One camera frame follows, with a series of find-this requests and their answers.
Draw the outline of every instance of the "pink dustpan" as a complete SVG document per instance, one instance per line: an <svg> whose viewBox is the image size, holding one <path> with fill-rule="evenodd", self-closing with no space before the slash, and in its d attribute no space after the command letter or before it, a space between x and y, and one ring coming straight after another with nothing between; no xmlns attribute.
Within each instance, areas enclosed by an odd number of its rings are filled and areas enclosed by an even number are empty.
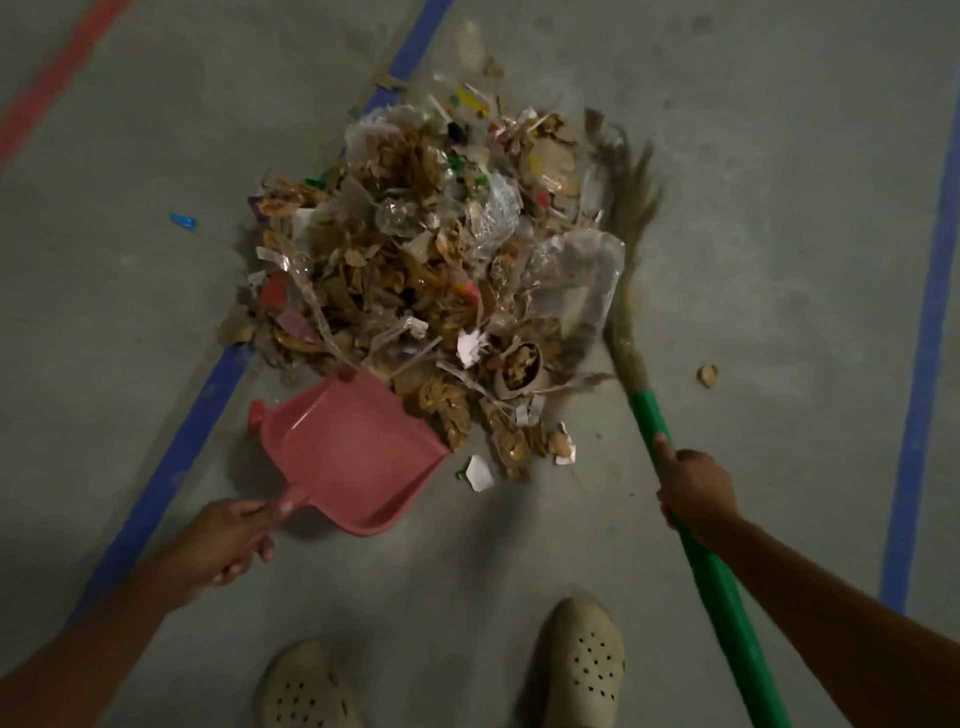
<svg viewBox="0 0 960 728"><path fill-rule="evenodd" d="M281 501L310 505L356 536L387 530L449 450L375 376L343 368L248 427L287 480Z"/></svg>

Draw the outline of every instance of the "pile of trash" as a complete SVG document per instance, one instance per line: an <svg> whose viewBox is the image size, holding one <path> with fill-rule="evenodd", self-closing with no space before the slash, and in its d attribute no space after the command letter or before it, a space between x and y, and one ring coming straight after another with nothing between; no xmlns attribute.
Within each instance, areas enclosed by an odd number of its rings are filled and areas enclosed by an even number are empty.
<svg viewBox="0 0 960 728"><path fill-rule="evenodd" d="M484 72L502 72L489 59ZM601 332L623 244L602 230L602 115L511 114L497 94L434 77L422 104L348 127L341 160L300 183L264 180L233 341L281 369L347 364L434 419L451 450L474 419L510 478L533 455L571 462L562 393Z"/></svg>

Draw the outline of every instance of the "hand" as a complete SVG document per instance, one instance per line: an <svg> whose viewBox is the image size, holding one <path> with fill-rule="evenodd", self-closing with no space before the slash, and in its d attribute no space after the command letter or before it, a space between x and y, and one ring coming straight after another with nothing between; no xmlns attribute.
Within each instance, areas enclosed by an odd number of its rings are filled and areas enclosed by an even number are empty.
<svg viewBox="0 0 960 728"><path fill-rule="evenodd" d="M702 546L710 548L716 526L740 518L730 474L705 452L674 450L662 433L654 438L654 452L660 510L671 527L671 516L676 516Z"/></svg>
<svg viewBox="0 0 960 728"><path fill-rule="evenodd" d="M160 582L171 608L208 586L226 586L250 568L253 555L274 555L271 529L291 507L265 500L220 500L207 505L144 570Z"/></svg>

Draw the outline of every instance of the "painted line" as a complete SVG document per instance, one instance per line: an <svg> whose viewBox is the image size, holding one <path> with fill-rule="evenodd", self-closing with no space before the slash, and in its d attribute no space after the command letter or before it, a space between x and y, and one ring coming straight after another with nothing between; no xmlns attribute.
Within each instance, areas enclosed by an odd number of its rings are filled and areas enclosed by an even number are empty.
<svg viewBox="0 0 960 728"><path fill-rule="evenodd" d="M36 74L30 86L0 116L0 169L33 133L113 22L132 2L99 0L88 8L53 61Z"/></svg>
<svg viewBox="0 0 960 728"><path fill-rule="evenodd" d="M913 379L907 404L893 504L887 525L887 542L880 572L880 601L904 614L910 592L910 568L917 547L917 526L924 489L926 449L940 376L940 349L950 297L950 269L960 219L960 95L940 181L940 201L930 242L924 298L920 310L917 348L913 354Z"/></svg>
<svg viewBox="0 0 960 728"><path fill-rule="evenodd" d="M453 0L427 0L390 64L391 76L403 82L410 80L452 3ZM364 112L389 106L397 98L395 91L378 87ZM92 601L112 591L130 573L226 409L251 355L247 347L224 349L143 493L104 552L69 621L78 617Z"/></svg>

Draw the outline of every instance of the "green broom handle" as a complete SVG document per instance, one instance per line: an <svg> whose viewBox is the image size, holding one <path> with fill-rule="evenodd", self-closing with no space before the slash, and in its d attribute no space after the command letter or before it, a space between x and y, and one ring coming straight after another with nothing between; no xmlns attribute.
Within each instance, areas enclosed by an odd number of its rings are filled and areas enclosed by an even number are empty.
<svg viewBox="0 0 960 728"><path fill-rule="evenodd" d="M647 451L656 463L654 436L662 432L670 437L657 405L657 397L651 390L637 392L630 396L630 408L634 411ZM727 657L750 721L754 728L789 728L790 721L780 702L777 685L763 659L763 650L756 639L754 626L743 609L736 579L730 568L715 553L700 546L682 523L677 523L677 530L700 599L707 608L713 632Z"/></svg>

